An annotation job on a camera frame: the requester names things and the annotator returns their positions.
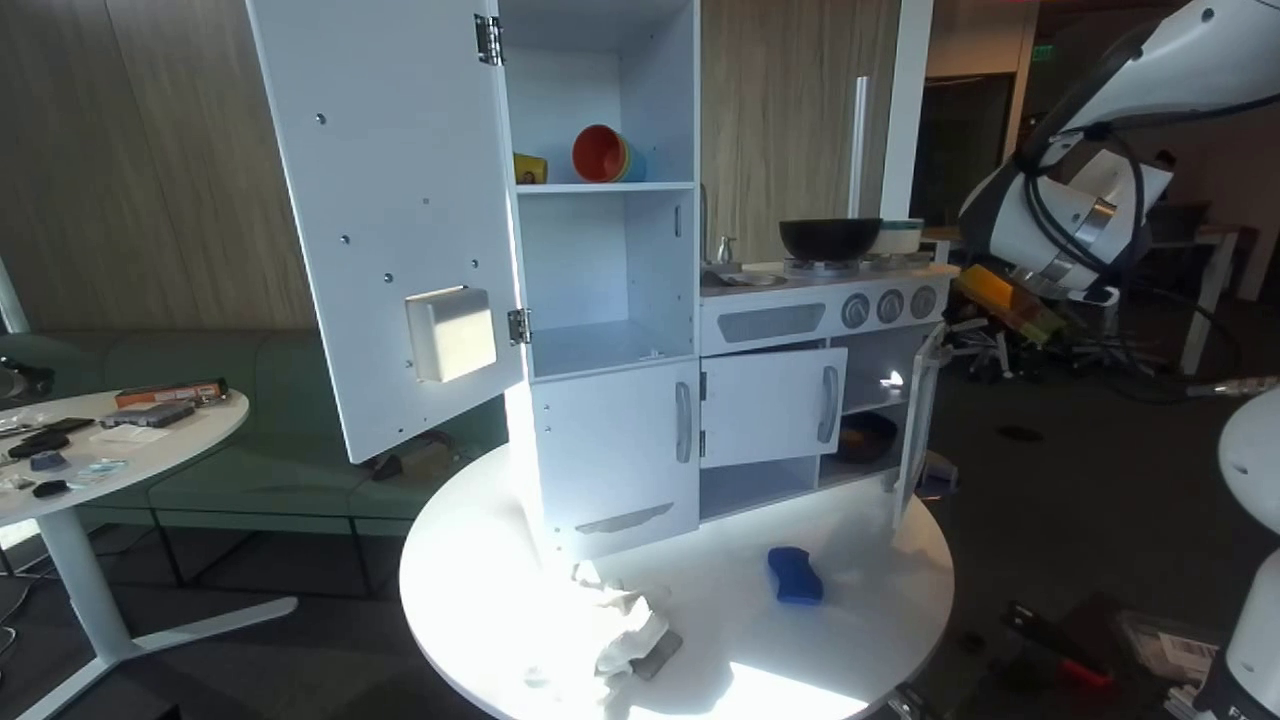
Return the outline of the black and brass gripper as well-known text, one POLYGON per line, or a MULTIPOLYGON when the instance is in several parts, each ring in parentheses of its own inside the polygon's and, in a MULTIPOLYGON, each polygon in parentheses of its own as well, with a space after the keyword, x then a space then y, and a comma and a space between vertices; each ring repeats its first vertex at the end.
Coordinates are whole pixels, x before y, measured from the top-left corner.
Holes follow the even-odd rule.
POLYGON ((980 311, 988 311, 991 318, 1000 318, 1004 326, 1012 326, 1030 349, 1042 349, 1065 331, 1065 318, 1050 306, 1042 306, 1030 291, 1023 291, 1018 285, 1012 285, 988 264, 967 264, 954 276, 954 291, 972 301, 980 311))

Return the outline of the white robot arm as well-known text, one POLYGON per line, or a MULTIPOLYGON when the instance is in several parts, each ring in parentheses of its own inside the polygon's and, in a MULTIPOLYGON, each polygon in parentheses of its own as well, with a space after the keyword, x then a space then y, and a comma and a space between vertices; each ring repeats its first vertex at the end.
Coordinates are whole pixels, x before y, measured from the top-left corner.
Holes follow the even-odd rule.
POLYGON ((1173 170, 1125 134, 1280 100, 1280 0, 1185 0, 1115 34, 960 204, 960 247, 1036 296, 1107 306, 1173 170))

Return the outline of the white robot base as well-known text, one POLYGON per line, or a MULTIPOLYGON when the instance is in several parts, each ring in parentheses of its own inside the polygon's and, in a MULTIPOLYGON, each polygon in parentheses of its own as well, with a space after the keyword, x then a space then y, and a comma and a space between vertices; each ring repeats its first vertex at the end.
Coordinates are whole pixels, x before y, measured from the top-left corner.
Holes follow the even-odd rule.
MULTIPOLYGON (((1280 393, 1242 399, 1216 444, 1218 481, 1242 514, 1280 534, 1280 393)), ((1216 651, 1190 720, 1280 720, 1280 548, 1251 559, 1235 624, 1216 651)))

